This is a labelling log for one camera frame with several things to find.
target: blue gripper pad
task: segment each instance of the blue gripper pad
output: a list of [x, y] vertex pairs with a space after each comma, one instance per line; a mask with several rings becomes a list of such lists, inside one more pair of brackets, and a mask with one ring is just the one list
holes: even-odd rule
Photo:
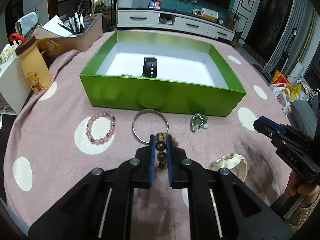
[[151, 157], [149, 164], [149, 187], [152, 187], [153, 173], [155, 170], [155, 157], [156, 157], [156, 137], [152, 137]]
[[278, 130], [282, 135], [285, 135], [285, 130], [284, 130], [283, 126], [277, 124], [276, 122], [274, 122], [264, 116], [259, 117], [259, 120], [270, 125], [274, 129]]
[[169, 137], [166, 138], [166, 144], [167, 144], [167, 164], [168, 164], [168, 178], [169, 178], [169, 185], [172, 187], [172, 181], [173, 181], [173, 174], [172, 174], [172, 159], [171, 159], [171, 152], [169, 147]]

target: drawer handle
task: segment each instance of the drawer handle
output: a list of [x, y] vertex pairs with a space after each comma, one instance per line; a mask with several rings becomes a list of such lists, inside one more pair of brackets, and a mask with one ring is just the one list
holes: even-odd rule
[[186, 23], [187, 26], [190, 26], [190, 27], [195, 27], [195, 28], [200, 28], [200, 26], [198, 25], [193, 25], [193, 24], [190, 24], [190, 23]]
[[221, 32], [217, 32], [218, 34], [221, 34], [222, 36], [228, 36], [227, 34], [225, 33], [221, 33]]
[[139, 20], [139, 21], [145, 21], [146, 17], [130, 17], [131, 20]]

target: white drawer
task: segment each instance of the white drawer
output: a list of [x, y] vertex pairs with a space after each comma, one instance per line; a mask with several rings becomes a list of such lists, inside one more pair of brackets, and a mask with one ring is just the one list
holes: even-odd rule
[[224, 38], [228, 41], [232, 41], [234, 33], [224, 30], [222, 28], [210, 25], [208, 35], [212, 38]]
[[118, 26], [158, 25], [160, 13], [141, 11], [119, 11]]
[[174, 27], [178, 29], [188, 30], [192, 33], [208, 33], [209, 24], [189, 20], [186, 18], [176, 17]]

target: human hand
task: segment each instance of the human hand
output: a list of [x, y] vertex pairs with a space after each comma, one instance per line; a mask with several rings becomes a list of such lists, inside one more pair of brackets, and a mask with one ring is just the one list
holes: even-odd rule
[[306, 208], [316, 200], [320, 191], [320, 187], [316, 183], [301, 184], [299, 187], [297, 187], [299, 180], [300, 175], [296, 174], [294, 171], [291, 171], [284, 195], [285, 197], [289, 198], [290, 196], [296, 195], [298, 192], [300, 195], [306, 196], [300, 205], [300, 207]]

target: bottle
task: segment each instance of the bottle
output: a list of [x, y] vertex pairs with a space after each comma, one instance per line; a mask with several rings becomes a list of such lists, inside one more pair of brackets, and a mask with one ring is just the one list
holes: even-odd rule
[[36, 47], [36, 37], [31, 36], [16, 48], [21, 68], [29, 86], [35, 94], [39, 94], [50, 86], [52, 76], [47, 65]]

